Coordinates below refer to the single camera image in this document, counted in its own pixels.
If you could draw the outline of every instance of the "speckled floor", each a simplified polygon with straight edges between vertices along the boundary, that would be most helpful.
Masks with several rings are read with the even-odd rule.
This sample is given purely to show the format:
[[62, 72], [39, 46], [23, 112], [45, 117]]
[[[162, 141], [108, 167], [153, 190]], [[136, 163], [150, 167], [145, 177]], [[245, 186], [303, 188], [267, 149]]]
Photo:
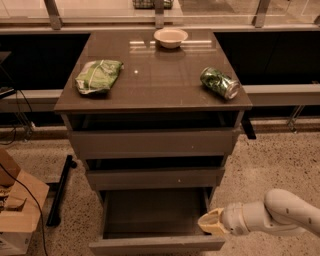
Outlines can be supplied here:
[[[320, 120], [298, 122], [297, 134], [289, 132], [283, 121], [257, 121], [253, 125], [257, 139], [248, 140], [244, 134], [240, 135], [227, 161], [222, 183], [216, 189], [212, 208], [231, 202], [261, 200], [271, 188], [287, 189], [320, 208]], [[45, 182], [58, 181], [66, 156], [74, 155], [63, 127], [36, 130], [28, 142], [19, 140], [1, 147], [6, 148], [22, 168]], [[50, 256], [93, 255], [88, 244], [98, 238], [102, 207], [88, 185], [81, 162], [75, 160], [78, 167], [71, 169], [67, 181], [61, 207], [62, 222], [56, 228], [45, 227]], [[51, 203], [49, 196], [44, 207], [45, 221]], [[38, 227], [32, 237], [29, 256], [44, 255], [40, 231]], [[192, 255], [316, 256], [320, 251], [319, 238], [309, 232], [298, 237], [256, 232], [243, 237], [226, 235], [225, 238], [221, 251]]]

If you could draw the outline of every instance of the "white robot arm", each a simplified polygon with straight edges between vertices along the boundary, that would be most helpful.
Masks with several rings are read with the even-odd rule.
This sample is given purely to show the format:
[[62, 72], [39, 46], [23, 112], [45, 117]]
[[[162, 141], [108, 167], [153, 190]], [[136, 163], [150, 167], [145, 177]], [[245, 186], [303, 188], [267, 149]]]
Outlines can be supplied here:
[[286, 190], [272, 189], [264, 202], [232, 203], [203, 215], [198, 224], [203, 231], [215, 235], [262, 231], [295, 236], [308, 230], [320, 237], [320, 209]]

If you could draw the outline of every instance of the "cardboard box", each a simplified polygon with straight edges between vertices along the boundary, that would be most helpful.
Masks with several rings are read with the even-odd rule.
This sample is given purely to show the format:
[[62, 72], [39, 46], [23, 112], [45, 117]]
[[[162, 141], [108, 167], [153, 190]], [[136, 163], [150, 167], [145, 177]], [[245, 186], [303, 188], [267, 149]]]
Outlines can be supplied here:
[[[31, 174], [20, 169], [20, 167], [8, 156], [7, 152], [1, 151], [0, 163], [14, 176], [23, 183], [37, 199], [41, 209], [46, 200], [49, 186], [38, 180]], [[0, 167], [0, 183], [2, 179], [6, 182], [12, 180], [6, 179], [4, 171]], [[26, 254], [32, 233], [36, 230], [40, 210], [37, 203], [28, 193], [28, 191], [18, 182], [14, 182], [9, 197], [6, 201], [6, 207], [23, 205], [21, 211], [2, 211], [0, 213], [0, 255], [21, 255]]]

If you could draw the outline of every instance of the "gray cabinet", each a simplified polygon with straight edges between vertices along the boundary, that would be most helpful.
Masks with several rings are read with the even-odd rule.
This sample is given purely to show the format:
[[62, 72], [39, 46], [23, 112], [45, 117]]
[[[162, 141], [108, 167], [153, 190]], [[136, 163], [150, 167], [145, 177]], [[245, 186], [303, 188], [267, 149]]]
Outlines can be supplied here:
[[[243, 88], [226, 102], [199, 84], [202, 69], [212, 62], [234, 73], [211, 31], [188, 33], [205, 46], [193, 51], [189, 44], [169, 55], [150, 46], [153, 31], [93, 33], [55, 106], [104, 208], [99, 239], [89, 245], [96, 255], [210, 251], [224, 243], [202, 232], [197, 220], [209, 210], [251, 102]], [[104, 45], [98, 54], [96, 44], [106, 38], [110, 49]], [[112, 47], [119, 39], [123, 48]], [[132, 40], [149, 43], [141, 51], [144, 46]], [[170, 65], [179, 62], [184, 68], [175, 74], [159, 53]], [[93, 58], [114, 56], [125, 69], [110, 93], [80, 96], [73, 86], [79, 67]], [[149, 76], [150, 68], [157, 75]], [[178, 84], [171, 79], [176, 75]]]

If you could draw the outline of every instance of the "green can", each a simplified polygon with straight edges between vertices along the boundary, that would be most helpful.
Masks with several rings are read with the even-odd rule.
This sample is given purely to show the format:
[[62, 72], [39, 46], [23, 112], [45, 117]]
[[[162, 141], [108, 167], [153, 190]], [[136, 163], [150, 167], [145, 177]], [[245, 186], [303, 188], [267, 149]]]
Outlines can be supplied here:
[[239, 81], [232, 80], [229, 76], [212, 67], [207, 67], [201, 72], [200, 80], [202, 84], [226, 100], [233, 99], [240, 88]]

